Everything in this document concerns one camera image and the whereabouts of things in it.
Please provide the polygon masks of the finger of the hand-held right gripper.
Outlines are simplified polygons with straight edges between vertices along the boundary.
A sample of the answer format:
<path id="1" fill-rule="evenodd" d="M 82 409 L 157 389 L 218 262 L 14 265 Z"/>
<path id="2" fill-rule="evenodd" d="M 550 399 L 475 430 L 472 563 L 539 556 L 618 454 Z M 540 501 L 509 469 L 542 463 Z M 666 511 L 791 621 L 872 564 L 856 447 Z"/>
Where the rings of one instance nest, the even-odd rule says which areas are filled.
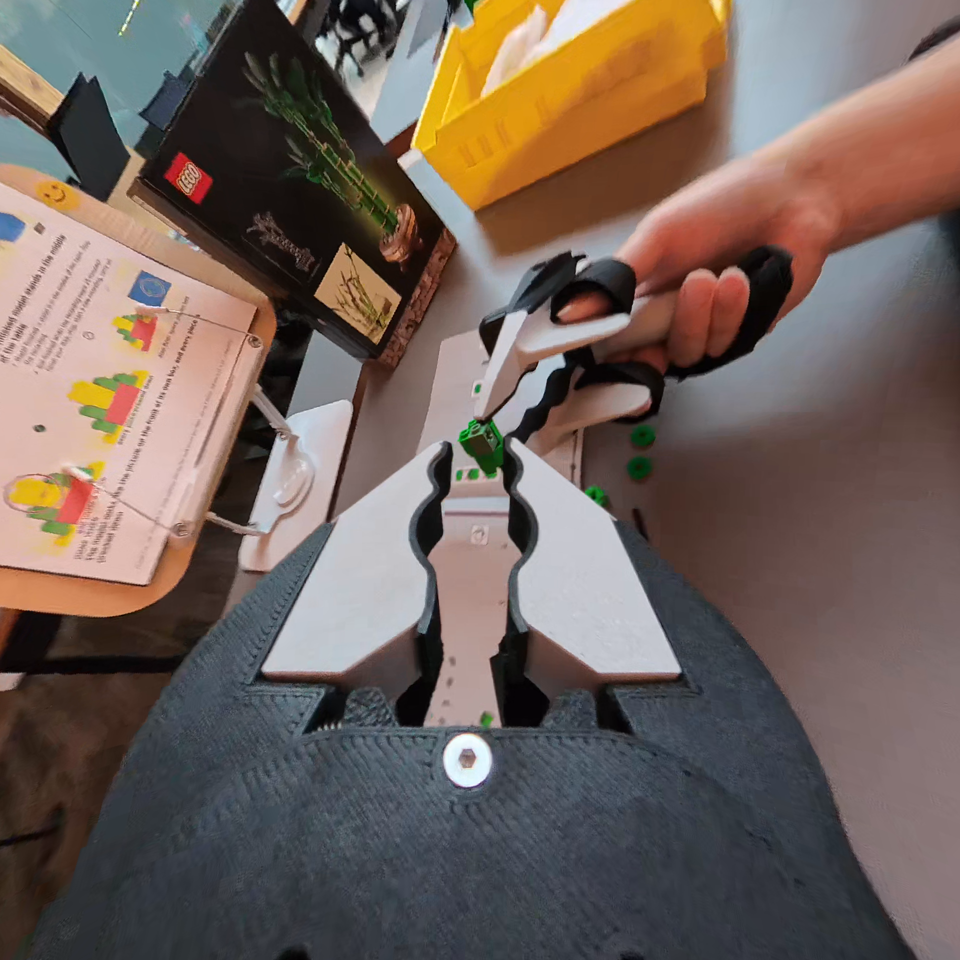
<path id="1" fill-rule="evenodd" d="M 569 346 L 571 333 L 572 327 L 555 322 L 549 309 L 507 313 L 474 401 L 474 419 L 492 419 L 510 401 L 522 378 L 540 361 Z"/>
<path id="2" fill-rule="evenodd" d="M 652 415 L 655 370 L 637 362 L 601 363 L 590 352 L 559 354 L 522 375 L 508 407 L 506 438 L 559 445 L 591 426 Z"/>

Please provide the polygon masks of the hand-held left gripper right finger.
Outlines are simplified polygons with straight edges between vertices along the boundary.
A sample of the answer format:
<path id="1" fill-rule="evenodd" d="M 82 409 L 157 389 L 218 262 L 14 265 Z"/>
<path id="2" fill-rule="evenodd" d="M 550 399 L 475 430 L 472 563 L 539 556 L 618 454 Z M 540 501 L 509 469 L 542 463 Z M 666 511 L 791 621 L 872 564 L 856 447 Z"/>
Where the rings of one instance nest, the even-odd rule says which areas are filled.
<path id="1" fill-rule="evenodd" d="M 507 639 L 536 687 L 672 682 L 682 669 L 617 522 L 517 438 L 505 445 Z"/>

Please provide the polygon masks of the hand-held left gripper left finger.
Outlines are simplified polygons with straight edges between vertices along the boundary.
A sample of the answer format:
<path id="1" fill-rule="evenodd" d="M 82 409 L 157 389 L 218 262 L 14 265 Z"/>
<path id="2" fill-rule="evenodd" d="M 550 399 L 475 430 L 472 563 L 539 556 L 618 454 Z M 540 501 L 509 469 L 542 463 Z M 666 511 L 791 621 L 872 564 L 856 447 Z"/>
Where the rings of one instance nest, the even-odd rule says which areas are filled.
<path id="1" fill-rule="evenodd" d="M 449 441 L 432 443 L 336 519 L 263 662 L 267 679 L 403 694 L 426 676 L 439 610 L 429 555 L 452 455 Z"/>

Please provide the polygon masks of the green toy brick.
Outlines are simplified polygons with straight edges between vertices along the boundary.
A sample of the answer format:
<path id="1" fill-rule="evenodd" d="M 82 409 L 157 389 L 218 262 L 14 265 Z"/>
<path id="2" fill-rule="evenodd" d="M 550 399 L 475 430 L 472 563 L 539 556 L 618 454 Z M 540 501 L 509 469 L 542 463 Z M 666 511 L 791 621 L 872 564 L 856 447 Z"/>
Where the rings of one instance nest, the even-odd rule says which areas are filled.
<path id="1" fill-rule="evenodd" d="M 494 477 L 503 465 L 503 437 L 492 421 L 472 419 L 459 434 L 462 450 L 487 477 Z"/>

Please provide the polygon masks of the person's right forearm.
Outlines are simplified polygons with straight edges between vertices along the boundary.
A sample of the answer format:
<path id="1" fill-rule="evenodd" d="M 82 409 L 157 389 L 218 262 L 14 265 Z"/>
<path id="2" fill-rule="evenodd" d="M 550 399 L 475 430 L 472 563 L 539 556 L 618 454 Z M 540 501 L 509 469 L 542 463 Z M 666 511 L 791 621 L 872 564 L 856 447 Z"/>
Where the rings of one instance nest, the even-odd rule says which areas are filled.
<path id="1" fill-rule="evenodd" d="M 780 150 L 825 218 L 830 253 L 958 210 L 958 32 L 931 36 L 905 66 L 792 130 Z"/>

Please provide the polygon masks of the grey desk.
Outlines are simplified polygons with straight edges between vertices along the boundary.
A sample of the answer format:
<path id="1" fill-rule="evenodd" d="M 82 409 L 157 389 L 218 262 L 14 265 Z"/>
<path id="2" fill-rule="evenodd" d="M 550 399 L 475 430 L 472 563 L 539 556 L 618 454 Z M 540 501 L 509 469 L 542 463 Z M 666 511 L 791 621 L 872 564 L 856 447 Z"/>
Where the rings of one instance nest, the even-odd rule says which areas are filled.
<path id="1" fill-rule="evenodd" d="M 612 253 L 645 211 L 900 66 L 958 2 L 737 2 L 700 107 L 474 214 L 398 368 L 366 383 L 334 509 L 407 462 L 441 343 L 534 262 Z M 671 386 L 644 482 L 628 430 L 583 477 L 734 624 L 798 714 L 876 892 L 918 956 L 958 958 L 958 269 L 937 222 L 830 258 L 754 353 Z"/>

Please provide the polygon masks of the person's right hand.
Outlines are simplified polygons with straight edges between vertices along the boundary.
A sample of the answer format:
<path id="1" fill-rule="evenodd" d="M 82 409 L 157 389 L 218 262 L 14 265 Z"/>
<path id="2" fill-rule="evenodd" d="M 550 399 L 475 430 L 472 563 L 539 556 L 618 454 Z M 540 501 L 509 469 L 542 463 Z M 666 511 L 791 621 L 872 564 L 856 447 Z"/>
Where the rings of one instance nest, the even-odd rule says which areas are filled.
<path id="1" fill-rule="evenodd" d="M 678 294 L 665 339 L 609 360 L 645 362 L 664 373 L 720 358 L 736 341 L 750 300 L 738 262 L 768 245 L 792 256 L 784 314 L 810 293 L 842 226 L 834 192 L 777 160 L 736 161 L 697 179 L 651 209 L 613 253 L 633 271 L 636 297 Z"/>

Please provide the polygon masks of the white stand base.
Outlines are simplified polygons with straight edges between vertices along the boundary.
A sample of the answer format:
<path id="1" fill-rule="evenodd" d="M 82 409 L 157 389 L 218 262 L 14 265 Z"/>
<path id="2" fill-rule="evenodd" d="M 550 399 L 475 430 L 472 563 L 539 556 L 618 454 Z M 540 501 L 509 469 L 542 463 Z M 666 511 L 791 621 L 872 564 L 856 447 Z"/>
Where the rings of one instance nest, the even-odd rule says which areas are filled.
<path id="1" fill-rule="evenodd" d="M 354 417 L 347 399 L 290 416 L 277 437 L 243 536 L 240 570 L 267 573 L 328 519 Z"/>

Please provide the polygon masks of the yellow plastic bin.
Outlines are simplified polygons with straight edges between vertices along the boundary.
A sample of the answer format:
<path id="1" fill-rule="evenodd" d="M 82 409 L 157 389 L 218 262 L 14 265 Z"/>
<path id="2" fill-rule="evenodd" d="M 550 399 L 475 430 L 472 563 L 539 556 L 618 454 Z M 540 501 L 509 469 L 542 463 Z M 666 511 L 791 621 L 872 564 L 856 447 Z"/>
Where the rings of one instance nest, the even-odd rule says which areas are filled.
<path id="1" fill-rule="evenodd" d="M 473 211 L 700 105 L 727 58 L 732 2 L 626 2 L 482 95 L 510 31 L 562 5 L 478 2 L 447 34 L 412 148 Z"/>

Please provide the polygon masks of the white plastic bags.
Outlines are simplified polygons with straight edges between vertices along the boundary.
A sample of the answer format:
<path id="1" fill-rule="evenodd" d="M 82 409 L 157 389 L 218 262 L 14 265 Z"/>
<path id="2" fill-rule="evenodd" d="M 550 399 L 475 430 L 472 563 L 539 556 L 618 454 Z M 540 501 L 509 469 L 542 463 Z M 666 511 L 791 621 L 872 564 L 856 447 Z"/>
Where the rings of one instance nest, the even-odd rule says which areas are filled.
<path id="1" fill-rule="evenodd" d="M 550 16 L 536 4 L 530 14 L 502 41 L 487 72 L 480 96 L 484 98 L 517 73 L 579 37 L 606 15 L 600 1 L 565 1 Z"/>

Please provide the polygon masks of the wooden display board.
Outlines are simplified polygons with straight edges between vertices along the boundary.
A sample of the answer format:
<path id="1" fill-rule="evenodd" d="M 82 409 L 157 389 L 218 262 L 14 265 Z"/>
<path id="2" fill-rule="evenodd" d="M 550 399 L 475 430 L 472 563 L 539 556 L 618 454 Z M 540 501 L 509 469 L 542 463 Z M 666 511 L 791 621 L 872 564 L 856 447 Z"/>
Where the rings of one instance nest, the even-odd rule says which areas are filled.
<path id="1" fill-rule="evenodd" d="M 38 198 L 35 192 L 37 184 L 48 179 L 44 174 L 25 167 L 2 165 L 2 186 L 10 186 L 33 199 Z M 136 586 L 2 566 L 3 608 L 82 617 L 114 617 L 155 603 L 169 594 L 183 578 L 255 392 L 277 321 L 264 295 L 258 294 L 229 269 L 204 254 L 140 226 L 129 216 L 104 203 L 79 194 L 81 200 L 78 209 L 54 210 L 99 234 L 115 239 L 146 258 L 230 294 L 256 309 L 249 331 L 256 354 L 251 361 L 246 361 L 240 372 L 234 374 L 205 450 L 210 465 L 201 474 L 198 490 L 188 497 L 188 522 L 174 525 L 173 536 L 151 581 Z"/>

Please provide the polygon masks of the black toy set box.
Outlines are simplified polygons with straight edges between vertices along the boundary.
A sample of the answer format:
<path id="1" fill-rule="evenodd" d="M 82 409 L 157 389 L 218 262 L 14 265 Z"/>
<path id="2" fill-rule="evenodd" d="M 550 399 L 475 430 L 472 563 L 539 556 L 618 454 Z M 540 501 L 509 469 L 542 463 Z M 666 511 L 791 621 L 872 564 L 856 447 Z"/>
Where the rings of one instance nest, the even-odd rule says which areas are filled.
<path id="1" fill-rule="evenodd" d="M 391 370 L 457 245 L 276 2 L 234 7 L 136 183 L 212 258 Z"/>

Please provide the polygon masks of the printed instruction sheet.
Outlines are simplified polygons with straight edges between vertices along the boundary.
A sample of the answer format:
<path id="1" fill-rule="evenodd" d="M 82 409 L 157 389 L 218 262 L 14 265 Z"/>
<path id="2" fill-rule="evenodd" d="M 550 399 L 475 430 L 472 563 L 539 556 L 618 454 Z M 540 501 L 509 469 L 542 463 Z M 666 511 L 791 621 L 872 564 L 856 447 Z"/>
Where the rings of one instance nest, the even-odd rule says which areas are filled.
<path id="1" fill-rule="evenodd" d="M 2 185 L 2 567 L 143 587 L 256 306 Z"/>

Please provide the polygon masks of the dark panel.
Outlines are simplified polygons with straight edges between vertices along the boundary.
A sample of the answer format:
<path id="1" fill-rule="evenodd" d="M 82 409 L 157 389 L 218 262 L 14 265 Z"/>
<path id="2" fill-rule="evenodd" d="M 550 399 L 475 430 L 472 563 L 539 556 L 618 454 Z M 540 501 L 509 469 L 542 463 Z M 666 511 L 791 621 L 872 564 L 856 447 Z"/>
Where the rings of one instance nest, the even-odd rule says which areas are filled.
<path id="1" fill-rule="evenodd" d="M 98 78 L 78 73 L 45 124 L 76 185 L 106 203 L 130 162 Z"/>

